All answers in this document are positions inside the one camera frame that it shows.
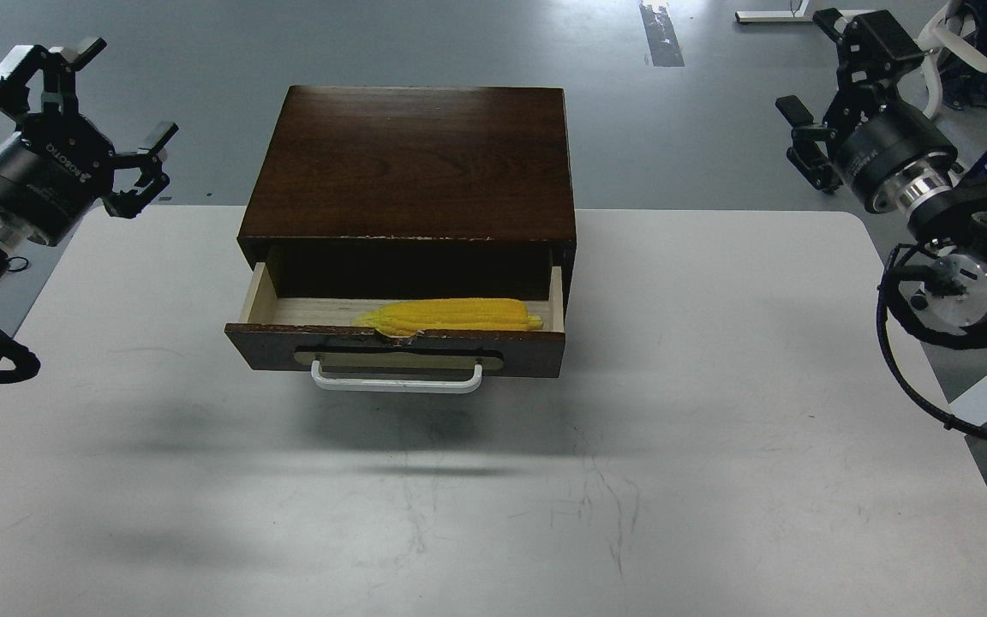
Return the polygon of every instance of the white plastic part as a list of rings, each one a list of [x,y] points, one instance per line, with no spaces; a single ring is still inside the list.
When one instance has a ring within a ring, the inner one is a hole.
[[[424,394],[467,394],[482,385],[482,364],[475,362],[475,372],[466,381],[420,379],[337,378],[322,374],[321,360],[310,363],[310,376],[322,390],[348,392],[415,392]]]
[[[915,39],[916,46],[928,54],[924,59],[924,65],[920,68],[920,73],[924,75],[924,85],[928,87],[928,104],[924,107],[924,116],[928,118],[936,117],[940,103],[943,102],[943,82],[940,81],[939,66],[937,66],[940,50],[945,48],[951,51],[979,73],[987,74],[987,58],[984,54],[965,42],[959,35],[948,30],[947,19],[957,11],[956,5],[952,10],[951,4],[960,3],[944,4],[927,25],[924,25],[920,35]]]

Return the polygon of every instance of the drawer front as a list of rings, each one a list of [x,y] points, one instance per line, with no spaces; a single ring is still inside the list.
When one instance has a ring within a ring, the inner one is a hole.
[[[305,371],[309,356],[345,354],[367,356],[369,370],[398,372],[397,360],[385,362],[377,356],[407,352],[414,356],[468,356],[494,359],[483,363],[488,376],[559,376],[565,348],[563,332],[469,332],[426,331],[407,339],[381,336],[371,328],[296,326],[285,324],[227,324],[224,329],[250,368],[266,371]],[[350,370],[359,362],[348,361]],[[430,362],[415,361],[423,374]],[[391,370],[381,367],[392,367]]]

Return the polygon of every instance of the dark wood cabinet top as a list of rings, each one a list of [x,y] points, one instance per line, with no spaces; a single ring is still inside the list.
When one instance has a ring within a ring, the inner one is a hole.
[[[285,99],[239,243],[575,241],[563,91],[307,87]]]

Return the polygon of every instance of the white table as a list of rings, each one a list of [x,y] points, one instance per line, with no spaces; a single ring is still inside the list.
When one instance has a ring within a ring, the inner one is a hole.
[[[987,614],[986,488],[850,215],[581,211],[563,375],[465,396],[250,371],[241,217],[94,214],[52,274],[0,614]]]

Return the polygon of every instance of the black cable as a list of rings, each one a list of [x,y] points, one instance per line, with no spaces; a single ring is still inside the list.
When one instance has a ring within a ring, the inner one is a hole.
[[[928,249],[924,249],[924,246],[918,245],[917,243],[900,243],[900,245],[894,247],[894,250],[897,249],[908,249],[905,252],[905,257],[901,257],[900,262],[902,263],[902,265],[904,265],[904,263],[907,263],[909,259],[915,257],[916,254],[921,254],[922,256],[931,259],[932,261],[939,259],[939,256],[937,256],[935,253],[931,253],[931,251],[929,251]]]
[[[902,246],[904,245],[898,245],[897,247],[894,247],[893,251],[890,251],[889,258],[886,261],[886,269],[882,271],[882,284],[878,285],[878,302],[877,308],[875,309],[875,331],[878,336],[878,348],[882,351],[882,359],[885,360],[886,367],[889,368],[889,373],[894,376],[894,380],[897,381],[897,386],[900,386],[901,391],[904,391],[905,395],[907,395],[908,398],[911,398],[913,403],[916,403],[921,410],[924,410],[925,413],[934,417],[937,421],[942,422],[944,428],[947,430],[959,430],[964,434],[969,434],[972,437],[987,441],[987,428],[977,426],[976,424],[972,424],[972,422],[964,421],[964,419],[955,416],[955,414],[939,409],[939,406],[931,401],[928,401],[927,398],[924,398],[924,395],[917,392],[916,389],[913,389],[912,384],[908,382],[908,379],[905,379],[905,376],[900,371],[900,367],[897,366],[897,359],[894,358],[893,347],[889,344],[889,332],[886,328],[886,323],[889,321],[888,298],[899,297],[901,301],[904,302],[904,297],[901,296],[900,290],[896,288],[896,285],[899,284],[900,281],[897,280],[894,282],[894,277],[890,276],[890,273],[892,273],[895,268],[900,268],[896,258],[897,254],[902,249]]]
[[[893,313],[894,319],[900,322],[906,332],[922,343],[935,344],[939,347],[963,351],[965,349],[987,349],[987,329],[976,329],[976,331],[954,335],[954,333],[940,332],[936,329],[928,328],[920,317],[910,308],[908,301],[901,295],[898,285],[906,281],[925,281],[931,278],[932,271],[925,267],[904,266],[904,261],[896,263],[892,259],[886,262],[886,270],[882,273],[882,283],[878,285],[880,293],[885,290],[892,290],[882,296],[889,312]]]
[[[24,263],[17,268],[7,268],[7,273],[20,273],[22,270],[27,270],[33,264],[27,257],[11,257],[7,261],[14,261],[15,259],[21,259]]]

